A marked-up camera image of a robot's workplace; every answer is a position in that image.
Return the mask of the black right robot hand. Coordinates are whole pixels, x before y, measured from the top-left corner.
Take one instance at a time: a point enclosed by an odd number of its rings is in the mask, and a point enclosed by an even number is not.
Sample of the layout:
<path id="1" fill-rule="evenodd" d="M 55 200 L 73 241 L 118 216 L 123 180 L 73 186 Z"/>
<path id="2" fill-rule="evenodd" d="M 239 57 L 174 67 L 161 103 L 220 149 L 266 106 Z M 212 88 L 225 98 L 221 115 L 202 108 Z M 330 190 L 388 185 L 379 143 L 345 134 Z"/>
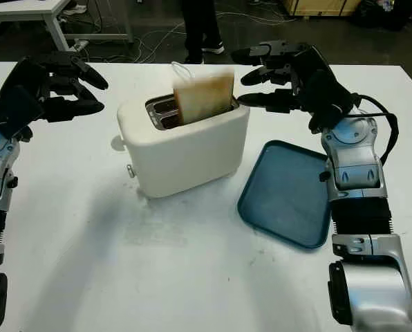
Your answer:
<path id="1" fill-rule="evenodd" d="M 237 64 L 256 67 L 241 78 L 242 85 L 269 81 L 280 86 L 271 93 L 241 95 L 237 98 L 241 104 L 271 113 L 309 113 L 308 128 L 312 133 L 333 129 L 354 106 L 352 94 L 337 81 L 327 61 L 311 44 L 262 41 L 233 51 L 231 58 Z M 287 83 L 291 87 L 283 88 Z"/>

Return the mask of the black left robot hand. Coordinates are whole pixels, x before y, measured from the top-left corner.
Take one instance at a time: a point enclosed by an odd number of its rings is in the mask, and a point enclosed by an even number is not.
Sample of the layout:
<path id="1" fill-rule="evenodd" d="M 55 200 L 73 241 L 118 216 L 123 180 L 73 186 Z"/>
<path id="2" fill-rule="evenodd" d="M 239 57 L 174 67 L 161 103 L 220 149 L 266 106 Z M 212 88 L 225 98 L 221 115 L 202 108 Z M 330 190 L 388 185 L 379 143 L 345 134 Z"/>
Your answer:
<path id="1" fill-rule="evenodd" d="M 70 121 L 104 109 L 104 105 L 84 86 L 106 90 L 108 82 L 77 53 L 57 51 L 19 61 L 3 83 L 0 95 L 10 88 L 24 89 L 40 107 L 41 119 L 48 122 Z"/>

